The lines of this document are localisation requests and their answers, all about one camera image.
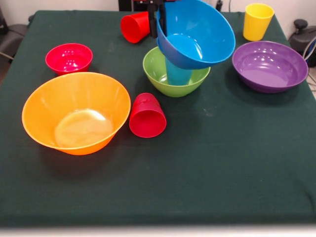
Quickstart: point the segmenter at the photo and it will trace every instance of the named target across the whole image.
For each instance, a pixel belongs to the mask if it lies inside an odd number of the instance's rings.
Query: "yellow cup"
[[[252,3],[246,7],[243,36],[249,41],[263,38],[275,11],[262,3]]]

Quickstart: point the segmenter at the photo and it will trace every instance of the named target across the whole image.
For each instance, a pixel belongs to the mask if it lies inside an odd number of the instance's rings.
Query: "cup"
[[[150,32],[148,12],[124,16],[120,21],[120,29],[128,42],[138,43]]]
[[[246,7],[243,36],[249,41],[261,40],[275,11],[269,5],[253,3]]]
[[[133,104],[129,119],[130,130],[139,137],[152,138],[166,128],[167,120],[153,94],[139,94]]]
[[[167,79],[169,85],[189,84],[193,70],[182,69],[175,66],[166,58]]]

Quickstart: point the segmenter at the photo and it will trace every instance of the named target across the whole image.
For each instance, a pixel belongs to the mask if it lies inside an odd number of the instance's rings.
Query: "purple bowl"
[[[286,91],[308,75],[307,63],[299,53],[270,41],[240,46],[233,54],[233,65],[246,85],[262,93]]]

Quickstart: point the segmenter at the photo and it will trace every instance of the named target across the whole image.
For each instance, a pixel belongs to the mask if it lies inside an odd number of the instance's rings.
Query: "red bowl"
[[[87,72],[93,53],[80,43],[66,43],[51,49],[45,58],[47,66],[58,75]]]

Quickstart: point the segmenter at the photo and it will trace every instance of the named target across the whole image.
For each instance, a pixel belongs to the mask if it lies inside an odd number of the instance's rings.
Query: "blue cup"
[[[169,85],[187,85],[192,76],[192,70],[175,66],[166,58],[167,79]]]

